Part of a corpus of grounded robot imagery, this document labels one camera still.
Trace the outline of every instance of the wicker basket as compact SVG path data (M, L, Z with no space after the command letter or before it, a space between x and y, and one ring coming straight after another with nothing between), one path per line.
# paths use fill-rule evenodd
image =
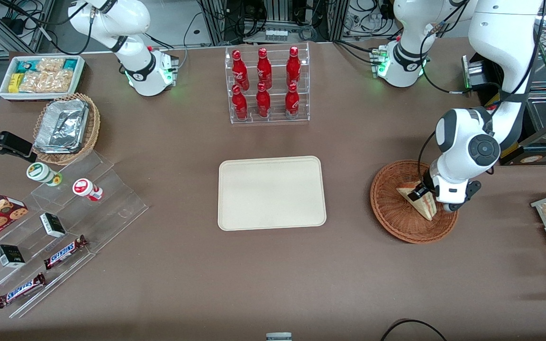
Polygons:
M84 143L82 149L80 149L78 153L74 154L46 154L37 151L33 147L33 151L37 154L39 160L65 166L80 157L88 155L94 148L96 140L98 139L98 129L100 129L100 113L98 112L98 108L96 108L94 102L88 96L81 93L74 93L73 95L60 97L60 99L55 99L54 101L70 101L72 99L81 99L90 106L88 121L85 124ZM33 138L37 138L39 127L41 127L41 120L43 119L45 112L46 108L41 111L41 115L39 115L39 119L37 119L37 124L35 125L35 129L33 129Z
M383 167L372 181L370 204L382 226L397 238L415 244L437 242L453 229L458 212L446 212L437 203L437 214L429 221L397 192L401 183L418 181L416 164L414 160L401 160ZM421 162L421 172L428 168Z

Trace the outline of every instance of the brown table surface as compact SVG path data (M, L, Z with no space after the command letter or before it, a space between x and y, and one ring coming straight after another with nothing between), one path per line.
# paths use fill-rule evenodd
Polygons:
M178 86L156 97L131 89L113 54L84 56L80 90L102 117L96 149L153 205L25 317L0 311L0 340L254 341L284 331L378 340L401 318L425 320L449 340L546 340L546 235L529 207L546 197L546 166L479 177L483 189L434 244L397 240L370 208L377 171L416 158L438 117L475 97L425 79L397 89L337 46L310 44L309 124L236 127L224 51L191 50ZM457 89L460 57L472 53L464 38L440 39L427 70ZM2 100L0 130L32 138L43 106ZM438 153L432 143L423 159ZM299 155L321 160L323 226L218 228L221 162ZM0 194L24 198L36 187L26 166L0 156Z

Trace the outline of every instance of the clear acrylic stand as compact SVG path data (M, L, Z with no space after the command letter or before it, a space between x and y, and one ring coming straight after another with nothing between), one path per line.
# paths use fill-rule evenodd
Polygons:
M44 184L24 199L30 214L0 237L0 244L18 246L26 264L21 268L5 268L0 264L0 296L32 280L43 272L47 285L37 287L28 295L14 300L2 309L9 317L22 317L41 302L63 281L87 263L116 235L147 209L141 198L117 176L113 164L96 152L72 162L60 172L63 183L56 187ZM79 178L87 178L102 188L99 201L89 201L73 194L71 186ZM67 231L64 237L47 235L39 216L43 212L57 215ZM67 259L46 270L44 260L84 235L89 242Z
M288 93L288 85L286 84L286 63L290 56L290 47L296 46L299 48L300 59L300 81L297 84L297 93L299 95L299 113L297 118L288 119L286 117L286 93ZM273 68L273 87L269 89L271 95L271 114L268 118L262 118L258 114L256 106L256 93L258 92L256 85L258 84L258 74L256 73L256 65L258 64L258 46L235 46L227 47L225 50L225 74L227 78L227 97L229 98L229 114L233 124L250 124L250 123L292 123L309 121L310 119L310 73L309 73L309 45L294 44L294 45L267 45L267 56L271 61ZM233 50L241 52L241 59L246 63L247 79L250 82L250 88L243 91L243 95L247 100L247 120L240 121L237 119L231 101L233 93L231 87L235 84L233 78L233 59L230 54Z

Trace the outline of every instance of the small bottle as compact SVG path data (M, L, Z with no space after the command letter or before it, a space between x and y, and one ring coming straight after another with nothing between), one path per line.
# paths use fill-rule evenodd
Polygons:
M271 96L269 96L267 86L264 82L258 82L256 103L258 104L258 114L260 115L260 117L269 117L269 114L271 113Z
M286 93L286 117L295 119L299 116L299 95L296 92L296 83L288 85L288 93Z
M241 88L237 84L233 84L231 88L233 91L233 97L231 101L233 102L233 109L236 112L237 119L240 121L247 120L247 102L246 98L241 93Z
M73 193L80 197L86 197L91 201L102 199L102 188L97 187L88 179L79 179L73 184Z
M290 58L288 58L288 64L286 64L286 82L288 86L291 83L299 83L300 80L300 60L299 60L299 48L290 47Z
M43 162L35 162L27 168L27 177L31 180L47 184L50 187L58 186L63 176Z
M267 49L262 47L258 49L258 81L264 82L264 86L269 90L273 86L273 72L271 71L271 61L267 58Z
M233 56L233 77L236 80L236 84L239 84L241 90L247 91L250 88L250 82L247 80L247 67L246 63L241 60L241 52L234 50Z

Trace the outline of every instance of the red bottle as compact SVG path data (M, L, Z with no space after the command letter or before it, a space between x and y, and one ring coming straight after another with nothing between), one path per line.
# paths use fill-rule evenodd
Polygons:
M296 93L296 83L288 85L286 93L286 117L295 119L299 115L299 95Z
M267 49L258 49L258 65L256 65L258 71L258 81L264 82L267 90L273 86L273 72L271 71L271 62L267 58Z
M286 82L288 86L290 83L299 83L300 80L300 60L299 60L299 48L290 47L290 58L288 64L286 64Z
M258 114L262 118L269 117L271 112L271 96L267 92L264 82L258 82L258 93L256 94L256 103L258 103Z
M236 112L237 119L240 121L245 121L247 119L247 102L246 98L241 93L241 88L237 84L233 84L233 97L231 101L233 102L233 109Z
M250 82L247 80L247 67L246 63L241 60L241 52L234 50L233 56L233 77L236 80L236 84L239 84L241 90L247 91L250 88Z

